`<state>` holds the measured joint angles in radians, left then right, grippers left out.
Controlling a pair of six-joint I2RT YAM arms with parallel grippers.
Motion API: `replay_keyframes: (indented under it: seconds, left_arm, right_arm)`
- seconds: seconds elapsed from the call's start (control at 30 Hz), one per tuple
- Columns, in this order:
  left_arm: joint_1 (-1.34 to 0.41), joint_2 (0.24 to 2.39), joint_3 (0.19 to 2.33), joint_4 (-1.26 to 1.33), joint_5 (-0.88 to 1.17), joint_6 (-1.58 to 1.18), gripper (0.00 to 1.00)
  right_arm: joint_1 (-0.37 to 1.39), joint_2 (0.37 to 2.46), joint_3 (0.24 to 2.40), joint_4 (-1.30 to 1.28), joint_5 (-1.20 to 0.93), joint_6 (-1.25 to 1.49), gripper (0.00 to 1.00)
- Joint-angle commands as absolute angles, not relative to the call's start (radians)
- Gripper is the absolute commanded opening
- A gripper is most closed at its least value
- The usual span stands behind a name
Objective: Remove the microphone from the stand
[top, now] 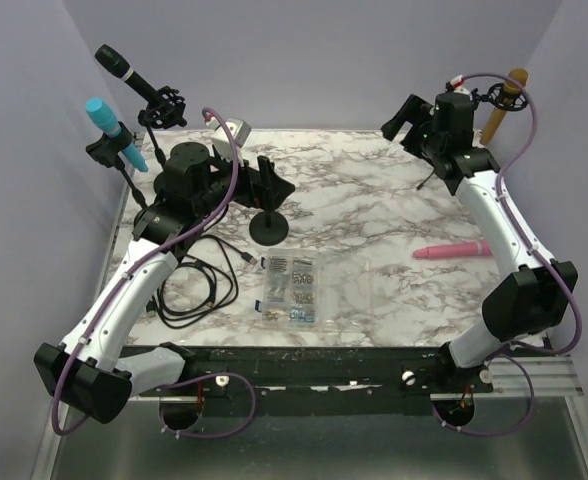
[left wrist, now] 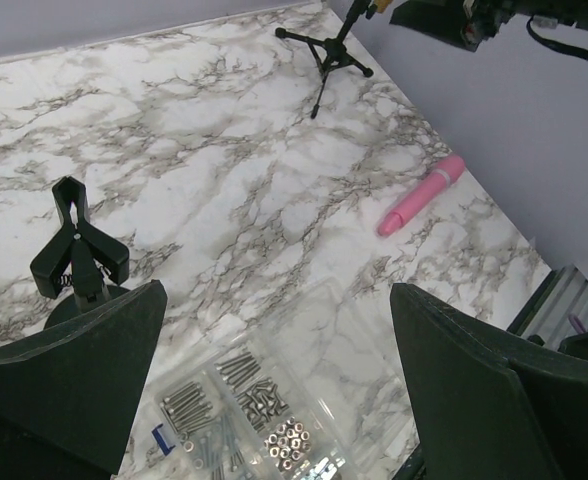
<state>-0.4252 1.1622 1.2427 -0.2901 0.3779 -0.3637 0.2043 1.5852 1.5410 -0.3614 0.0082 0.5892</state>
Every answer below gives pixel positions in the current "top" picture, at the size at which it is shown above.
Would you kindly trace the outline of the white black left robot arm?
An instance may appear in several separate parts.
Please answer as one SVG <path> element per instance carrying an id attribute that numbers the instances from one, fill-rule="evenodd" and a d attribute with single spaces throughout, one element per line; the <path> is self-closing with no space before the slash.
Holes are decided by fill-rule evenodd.
<path id="1" fill-rule="evenodd" d="M 130 331 L 205 226 L 230 202 L 271 213 L 295 191 L 267 157 L 234 163 L 219 147 L 175 145 L 154 181 L 156 198 L 136 216 L 133 238 L 95 304 L 57 345 L 42 344 L 36 369 L 55 403 L 107 424 L 130 397 L 156 387 L 188 393 L 189 353 L 172 343 L 122 358 Z"/>

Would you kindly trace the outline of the gold microphone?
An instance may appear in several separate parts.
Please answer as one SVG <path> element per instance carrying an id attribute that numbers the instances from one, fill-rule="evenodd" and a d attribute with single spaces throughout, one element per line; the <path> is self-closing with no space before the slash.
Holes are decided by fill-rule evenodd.
<path id="1" fill-rule="evenodd" d="M 494 109 L 482 129 L 480 143 L 487 145 L 496 134 L 508 111 L 518 111 L 523 108 L 525 100 L 520 100 L 521 89 L 527 83 L 529 73 L 524 68 L 513 69 L 509 74 L 509 81 L 493 86 L 490 98 L 494 100 Z"/>

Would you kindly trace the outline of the black tripod shock-mount stand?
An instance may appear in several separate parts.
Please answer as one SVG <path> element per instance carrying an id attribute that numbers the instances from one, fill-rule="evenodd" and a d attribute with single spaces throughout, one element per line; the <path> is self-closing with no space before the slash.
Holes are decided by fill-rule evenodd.
<path id="1" fill-rule="evenodd" d="M 460 87 L 448 86 L 419 123 L 419 157 L 432 165 L 451 194 L 456 193 L 462 180 L 498 170 L 492 154 L 474 145 L 474 117 L 481 103 L 504 112 L 520 111 L 528 105 L 523 93 L 508 93 L 501 83 L 485 93 L 476 89 L 465 93 Z"/>

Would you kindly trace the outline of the pink microphone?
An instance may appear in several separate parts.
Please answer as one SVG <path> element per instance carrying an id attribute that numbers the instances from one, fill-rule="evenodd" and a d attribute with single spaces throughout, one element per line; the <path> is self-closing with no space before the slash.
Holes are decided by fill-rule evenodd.
<path id="1" fill-rule="evenodd" d="M 416 259 L 452 259 L 474 256 L 491 256 L 492 252 L 485 240 L 449 245 L 428 246 L 413 252 Z"/>

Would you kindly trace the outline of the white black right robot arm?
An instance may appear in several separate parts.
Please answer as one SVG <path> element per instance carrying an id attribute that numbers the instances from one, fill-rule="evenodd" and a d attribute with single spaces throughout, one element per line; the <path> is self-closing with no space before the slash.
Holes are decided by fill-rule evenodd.
<path id="1" fill-rule="evenodd" d="M 444 347 L 434 379 L 454 392 L 470 369 L 514 340 L 557 326 L 578 280 L 570 261 L 558 261 L 540 242 L 510 198 L 491 152 L 473 144 L 473 100 L 458 92 L 433 103 L 409 95 L 381 128 L 391 141 L 404 124 L 404 150 L 430 164 L 450 194 L 467 209 L 489 245 L 500 282 L 483 301 L 482 319 Z"/>

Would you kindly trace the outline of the black round-base mic stand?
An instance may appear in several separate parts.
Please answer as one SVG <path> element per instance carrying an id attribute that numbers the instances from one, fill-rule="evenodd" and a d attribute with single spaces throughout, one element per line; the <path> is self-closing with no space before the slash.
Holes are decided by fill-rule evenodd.
<path id="1" fill-rule="evenodd" d="M 289 223 L 278 211 L 279 205 L 273 199 L 254 199 L 260 210 L 250 221 L 249 234 L 252 240 L 262 246 L 281 243 L 289 234 Z"/>

